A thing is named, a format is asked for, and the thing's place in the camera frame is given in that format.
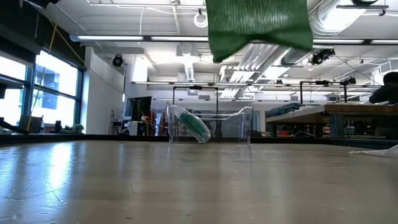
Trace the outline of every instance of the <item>ceiling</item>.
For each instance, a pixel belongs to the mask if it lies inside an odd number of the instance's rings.
[[[177,28],[171,9],[160,9],[167,12],[160,13],[152,10],[136,8],[119,8],[105,6],[91,6],[89,0],[60,1],[57,5],[50,4],[45,12],[46,16],[55,21],[70,34],[93,35],[207,35],[207,28],[199,28],[193,23],[193,9],[177,9]],[[140,0],[90,0],[92,3],[102,4],[142,4]],[[180,0],[181,4],[202,5],[203,0]],[[313,9],[320,0],[308,0],[308,10]],[[145,4],[170,4],[170,0],[146,0]],[[398,2],[386,0],[389,5],[388,14],[398,15]],[[366,12],[374,16],[361,16],[351,26],[341,32],[337,37],[345,38],[378,38],[388,39],[398,36],[396,24],[398,17],[377,15],[379,12]],[[160,42],[100,42],[101,48],[105,47],[141,47],[146,56],[153,63],[150,79],[161,76],[177,76],[184,71],[181,63],[171,62],[170,58],[176,56],[177,43]],[[211,62],[211,53],[208,44],[193,44],[201,55],[199,63],[194,64],[196,73],[214,73],[218,75],[222,65]],[[226,63],[237,65],[242,61],[248,48],[245,47],[229,58]],[[370,76],[370,69],[377,64],[386,62],[386,58],[396,57],[398,46],[335,46],[336,57],[332,57],[313,70],[306,68],[306,59],[298,67],[286,72],[289,76],[286,81],[298,83],[299,80],[332,80],[342,74],[358,69],[363,75]],[[112,54],[104,52],[103,58],[110,62]],[[358,83],[369,83],[369,78],[357,73]]]

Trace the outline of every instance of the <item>window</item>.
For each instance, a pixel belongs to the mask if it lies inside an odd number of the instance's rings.
[[[75,100],[64,96],[58,96],[45,91],[39,91],[35,102],[37,90],[33,91],[32,116],[42,117],[45,124],[55,124],[61,121],[65,125],[73,126],[75,115]]]
[[[0,74],[20,80],[25,80],[26,66],[19,62],[15,62],[0,56]]]
[[[36,56],[35,84],[76,96],[77,77],[76,68],[54,56],[43,51]]]
[[[11,125],[18,125],[21,117],[23,90],[7,89],[4,99],[0,99],[0,117]]]

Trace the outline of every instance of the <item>clear acrylic box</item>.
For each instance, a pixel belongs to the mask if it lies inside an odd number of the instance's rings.
[[[176,115],[177,106],[167,107],[170,143],[195,143],[195,132],[183,124]],[[201,119],[210,131],[206,143],[250,144],[253,108],[245,107],[234,114],[191,114]]]

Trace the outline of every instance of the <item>wooden workbench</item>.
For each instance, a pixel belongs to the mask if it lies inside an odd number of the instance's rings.
[[[277,124],[315,124],[317,137],[321,136],[322,127],[330,124],[331,136],[343,137],[343,122],[346,120],[385,118],[386,116],[398,116],[398,106],[327,104],[267,118],[266,123],[273,126],[273,136],[276,134]]]

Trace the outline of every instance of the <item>person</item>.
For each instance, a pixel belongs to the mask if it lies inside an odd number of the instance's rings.
[[[398,103],[398,72],[390,72],[383,78],[384,86],[376,90],[369,98],[370,103],[388,102],[390,105]],[[398,119],[375,120],[375,135],[386,139],[398,139]]]

